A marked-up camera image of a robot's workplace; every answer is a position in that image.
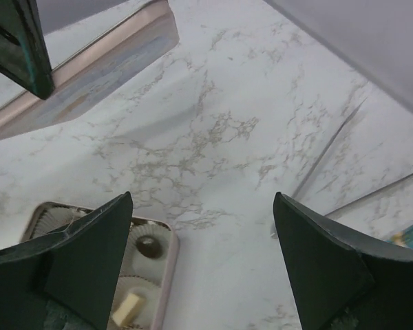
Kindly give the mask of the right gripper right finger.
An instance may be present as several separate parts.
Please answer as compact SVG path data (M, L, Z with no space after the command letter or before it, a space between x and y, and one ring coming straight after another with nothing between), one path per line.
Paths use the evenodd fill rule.
M273 215L302 329L413 329L413 249L280 192Z

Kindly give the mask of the white rectangular chocolate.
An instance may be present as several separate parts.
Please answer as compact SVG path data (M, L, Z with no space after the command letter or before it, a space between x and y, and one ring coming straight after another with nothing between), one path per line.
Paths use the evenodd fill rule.
M126 327L141 312L146 299L136 294L128 294L117 310L112 314L112 320L118 327Z

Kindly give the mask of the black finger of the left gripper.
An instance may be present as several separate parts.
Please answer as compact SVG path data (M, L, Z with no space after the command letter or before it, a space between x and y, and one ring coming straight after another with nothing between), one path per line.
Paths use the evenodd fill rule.
M0 73L42 100L52 95L52 66L36 1L0 0Z

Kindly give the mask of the dark oval chocolate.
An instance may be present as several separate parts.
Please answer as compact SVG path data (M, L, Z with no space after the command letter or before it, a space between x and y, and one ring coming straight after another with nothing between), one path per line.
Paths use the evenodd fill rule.
M148 259L159 259L163 255L162 244L151 235L138 237L135 246L137 251Z

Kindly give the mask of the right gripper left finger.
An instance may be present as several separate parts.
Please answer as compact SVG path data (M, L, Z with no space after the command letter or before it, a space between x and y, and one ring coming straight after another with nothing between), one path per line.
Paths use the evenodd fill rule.
M106 329L132 211L126 192L0 250L0 329Z

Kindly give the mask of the metal tweezers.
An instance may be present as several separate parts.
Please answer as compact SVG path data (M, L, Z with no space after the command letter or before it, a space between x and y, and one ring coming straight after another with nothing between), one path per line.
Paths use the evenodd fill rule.
M296 199L326 215L413 173L413 115L362 104Z

